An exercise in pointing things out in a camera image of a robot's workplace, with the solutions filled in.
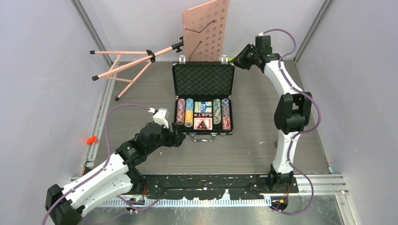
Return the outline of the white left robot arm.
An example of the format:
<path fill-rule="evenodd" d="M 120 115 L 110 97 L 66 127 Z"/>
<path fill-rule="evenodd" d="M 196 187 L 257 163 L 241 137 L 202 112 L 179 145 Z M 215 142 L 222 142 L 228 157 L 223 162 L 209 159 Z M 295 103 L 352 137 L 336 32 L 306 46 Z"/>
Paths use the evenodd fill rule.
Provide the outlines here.
<path fill-rule="evenodd" d="M 179 147 L 185 138 L 174 122 L 171 128 L 148 123 L 133 139 L 122 143 L 105 162 L 86 175 L 63 187 L 52 185 L 47 190 L 47 213 L 42 224 L 51 218 L 56 225 L 77 225 L 101 203 L 128 192 L 139 194 L 146 180 L 137 165 L 162 146 Z"/>

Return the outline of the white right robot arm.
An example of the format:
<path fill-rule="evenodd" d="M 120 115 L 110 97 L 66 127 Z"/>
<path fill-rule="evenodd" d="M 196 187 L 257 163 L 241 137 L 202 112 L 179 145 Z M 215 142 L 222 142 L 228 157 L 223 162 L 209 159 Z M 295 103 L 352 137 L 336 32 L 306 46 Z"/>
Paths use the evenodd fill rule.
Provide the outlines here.
<path fill-rule="evenodd" d="M 272 82 L 280 97 L 274 113 L 274 124 L 278 130 L 277 150 L 266 187 L 273 192 L 281 192 L 293 182 L 292 164 L 298 139 L 310 120 L 312 95 L 304 92 L 291 78 L 280 54 L 273 52 L 269 35 L 257 35 L 255 43 L 247 44 L 232 62 L 247 70 L 257 66 Z"/>

